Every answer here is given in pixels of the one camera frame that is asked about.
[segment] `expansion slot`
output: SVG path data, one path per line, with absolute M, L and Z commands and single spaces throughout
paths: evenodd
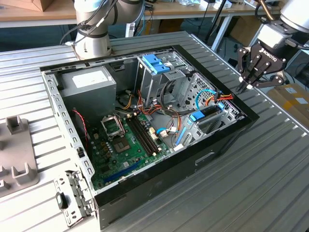
M 149 156 L 159 152 L 156 144 L 150 138 L 149 134 L 145 131 L 140 121 L 136 117 L 129 118 L 126 120 L 126 122 Z
M 135 164 L 133 164 L 133 165 L 131 165 L 131 166 L 129 166 L 129 167 L 127 167 L 127 168 L 125 168 L 125 169 L 123 169 L 123 170 L 121 170 L 121 171 L 119 171 L 119 172 L 117 172 L 117 173 L 107 177 L 104 180 L 104 182 L 107 183 L 109 181 L 114 181 L 115 179 L 118 179 L 118 178 L 124 176 L 125 174 L 127 174 L 127 173 L 133 171 L 134 169 L 136 169 L 138 167 L 139 163 L 140 163 L 140 161 L 138 161 Z

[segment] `green motherboard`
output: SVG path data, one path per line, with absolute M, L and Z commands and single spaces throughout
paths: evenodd
M 144 126 L 150 138 L 149 121 L 144 115 L 137 116 L 138 122 Z M 94 189 L 98 190 L 109 185 L 113 181 L 119 180 L 135 170 L 138 170 L 170 153 L 169 148 L 160 140 L 154 141 L 160 150 L 155 155 L 147 154 L 141 143 L 139 135 L 135 135 L 132 128 L 127 123 L 127 118 L 120 119 L 125 134 L 123 137 L 114 137 L 108 140 L 107 134 L 100 124 L 95 128 L 88 129 L 90 135 L 91 162 L 95 169 L 92 177 Z M 118 126 L 111 122 L 104 124 L 109 132 L 118 130 Z

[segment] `desk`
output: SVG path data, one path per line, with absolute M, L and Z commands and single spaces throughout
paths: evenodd
M 177 2 L 157 2 L 154 4 L 153 20 L 197 18 L 203 17 L 204 12 L 205 7 L 199 4 L 194 6 L 182 6 Z M 216 9 L 208 8 L 206 17 L 214 17 L 216 12 Z M 273 14 L 277 14 L 278 12 L 278 7 L 273 9 Z M 233 4 L 231 8 L 223 9 L 221 16 L 224 16 L 225 19 L 211 47 L 212 50 L 217 50 L 232 17 L 239 15 L 254 15 L 254 8 L 246 4 Z M 148 20 L 150 17 L 150 12 L 146 11 L 144 19 Z M 76 24 L 75 9 L 71 0 L 55 0 L 45 12 L 31 11 L 6 5 L 1 5 L 0 7 L 0 28 L 63 24 Z M 126 37 L 132 36 L 132 28 L 131 24 L 127 24 Z
M 232 91 L 237 73 L 195 36 L 184 31 L 112 40 L 116 54 L 180 44 Z M 64 232 L 53 179 L 74 170 L 39 67 L 76 60 L 71 47 L 0 53 L 0 123 L 27 118 L 40 181 L 0 198 L 0 228 L 13 232 Z M 308 131 L 259 90 L 238 97 L 260 116 L 222 156 L 105 232 L 304 232 L 309 222 Z M 89 217 L 70 232 L 98 232 Z

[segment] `gripper logo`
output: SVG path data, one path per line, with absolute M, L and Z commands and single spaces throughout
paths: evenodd
M 270 54 L 269 52 L 265 51 L 264 48 L 261 48 L 261 50 L 259 51 L 260 53 L 264 53 L 266 56 L 268 56 L 269 58 L 271 58 L 274 62 L 277 61 L 277 58 L 275 58 L 272 54 Z

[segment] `slotted aluminum surface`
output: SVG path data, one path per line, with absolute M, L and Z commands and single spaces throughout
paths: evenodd
M 225 85 L 238 76 L 186 32 L 113 40 L 118 54 L 182 45 Z M 0 228 L 66 231 L 52 180 L 74 169 L 38 67 L 76 60 L 69 47 L 0 53 L 0 122 L 20 114 L 30 123 L 40 182 L 0 199 Z M 309 140 L 256 90 L 239 97 L 259 115 L 219 159 L 111 225 L 109 232 L 305 231 L 309 225 Z M 73 231 L 97 231 L 91 217 Z

